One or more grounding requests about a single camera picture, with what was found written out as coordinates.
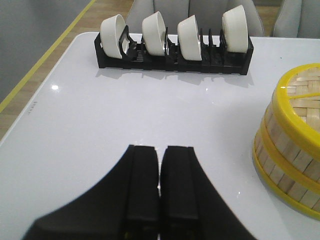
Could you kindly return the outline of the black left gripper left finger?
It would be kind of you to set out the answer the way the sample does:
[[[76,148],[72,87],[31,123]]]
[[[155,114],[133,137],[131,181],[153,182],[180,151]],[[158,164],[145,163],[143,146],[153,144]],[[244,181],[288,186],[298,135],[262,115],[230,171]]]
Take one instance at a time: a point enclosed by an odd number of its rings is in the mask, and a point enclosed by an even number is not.
[[[154,147],[129,145],[96,185],[38,218],[25,240],[156,240],[160,198]]]

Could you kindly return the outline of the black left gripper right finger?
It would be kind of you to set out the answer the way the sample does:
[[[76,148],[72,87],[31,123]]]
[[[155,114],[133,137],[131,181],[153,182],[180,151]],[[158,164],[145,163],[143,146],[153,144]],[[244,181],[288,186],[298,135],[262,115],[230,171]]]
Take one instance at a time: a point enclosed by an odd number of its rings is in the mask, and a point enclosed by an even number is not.
[[[167,147],[160,192],[162,240],[254,239],[208,179],[193,147]]]

